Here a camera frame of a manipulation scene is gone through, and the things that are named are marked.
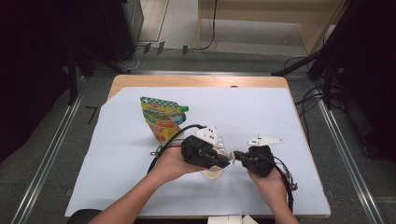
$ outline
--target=black stand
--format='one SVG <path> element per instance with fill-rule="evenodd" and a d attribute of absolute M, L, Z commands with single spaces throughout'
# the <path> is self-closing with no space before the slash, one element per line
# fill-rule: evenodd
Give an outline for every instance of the black stand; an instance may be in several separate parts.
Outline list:
<path fill-rule="evenodd" d="M 102 57 L 98 56 L 94 52 L 84 47 L 71 47 L 68 46 L 67 50 L 67 68 L 68 68 L 68 75 L 69 75 L 69 84 L 70 84 L 70 98 L 69 98 L 69 105 L 73 104 L 78 96 L 78 84 L 77 84 L 77 73 L 76 73 L 76 66 L 81 70 L 83 76 L 85 77 L 92 77 L 94 68 L 89 60 L 89 58 L 93 58 L 99 63 L 107 66 L 108 68 L 112 69 L 118 73 L 125 73 L 120 68 L 118 68 L 114 63 L 103 59 Z"/>
<path fill-rule="evenodd" d="M 325 72 L 325 82 L 323 90 L 323 101 L 325 105 L 331 109 L 331 87 L 332 87 L 332 76 L 337 73 L 338 64 L 340 58 L 344 55 L 339 54 L 342 47 L 347 43 L 347 37 L 350 36 L 353 31 L 354 23 L 359 20 L 358 13 L 361 11 L 362 5 L 359 0 L 351 0 L 349 6 L 344 13 L 341 20 L 335 26 L 334 31 L 329 36 L 329 39 L 323 45 L 323 47 L 312 55 L 300 60 L 299 62 L 292 64 L 291 66 L 275 73 L 271 73 L 275 77 L 283 77 L 290 72 L 304 66 L 313 61 L 314 64 L 308 71 L 308 77 L 310 79 L 318 79 L 320 75 Z"/>

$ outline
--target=green package cap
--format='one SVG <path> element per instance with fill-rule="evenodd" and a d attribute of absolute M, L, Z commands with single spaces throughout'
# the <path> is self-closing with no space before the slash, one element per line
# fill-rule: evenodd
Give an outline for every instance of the green package cap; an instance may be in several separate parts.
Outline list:
<path fill-rule="evenodd" d="M 187 111 L 189 111 L 189 107 L 186 105 L 181 105 L 180 110 L 181 110 L 181 112 L 187 112 Z"/>

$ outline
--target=colorful package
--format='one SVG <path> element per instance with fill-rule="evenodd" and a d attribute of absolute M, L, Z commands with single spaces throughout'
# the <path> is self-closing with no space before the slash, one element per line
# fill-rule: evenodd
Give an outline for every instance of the colorful package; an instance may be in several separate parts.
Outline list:
<path fill-rule="evenodd" d="M 180 131 L 178 125 L 186 120 L 184 112 L 189 111 L 176 102 L 145 96 L 140 97 L 140 103 L 146 123 L 161 144 Z"/>

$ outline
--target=person's left hand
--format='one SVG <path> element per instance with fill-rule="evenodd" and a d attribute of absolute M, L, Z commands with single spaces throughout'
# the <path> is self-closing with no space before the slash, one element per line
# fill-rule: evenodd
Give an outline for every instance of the person's left hand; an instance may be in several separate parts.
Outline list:
<path fill-rule="evenodd" d="M 206 168 L 186 163 L 180 147 L 169 147 L 158 159 L 149 175 L 155 175 L 163 183 L 178 179 L 184 174 L 203 171 Z"/>

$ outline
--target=white object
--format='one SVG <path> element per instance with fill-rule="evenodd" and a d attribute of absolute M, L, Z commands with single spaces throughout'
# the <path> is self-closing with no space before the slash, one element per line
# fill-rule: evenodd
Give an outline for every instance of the white object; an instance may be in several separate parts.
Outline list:
<path fill-rule="evenodd" d="M 245 215 L 242 218 L 242 224 L 258 224 L 251 216 Z"/>
<path fill-rule="evenodd" d="M 212 166 L 207 170 L 201 171 L 201 174 L 208 179 L 217 179 L 222 176 L 224 169 L 218 166 Z"/>
<path fill-rule="evenodd" d="M 206 127 L 199 129 L 194 131 L 192 135 L 203 141 L 206 141 L 214 147 L 220 147 L 220 145 L 218 145 L 218 131 L 216 130 L 216 127 Z"/>
<path fill-rule="evenodd" d="M 248 141 L 247 145 L 252 147 L 262 147 L 262 146 L 268 146 L 278 143 L 283 143 L 283 139 L 259 135 L 256 138 L 253 138 L 252 140 Z"/>
<path fill-rule="evenodd" d="M 124 88 L 102 106 L 90 148 L 65 215 L 79 209 L 105 209 L 147 173 L 157 140 L 143 118 L 140 96 L 188 105 L 182 124 L 215 124 L 228 151 L 246 151 L 246 139 L 257 133 L 282 136 L 271 146 L 298 182 L 293 213 L 327 217 L 330 207 L 304 139 L 290 92 L 286 88 Z M 193 131 L 186 131 L 189 136 Z M 228 166 L 221 178 L 199 172 L 166 183 L 150 198 L 139 216 L 271 215 L 242 165 Z"/>
<path fill-rule="evenodd" d="M 207 224 L 244 224 L 242 216 L 209 217 Z"/>

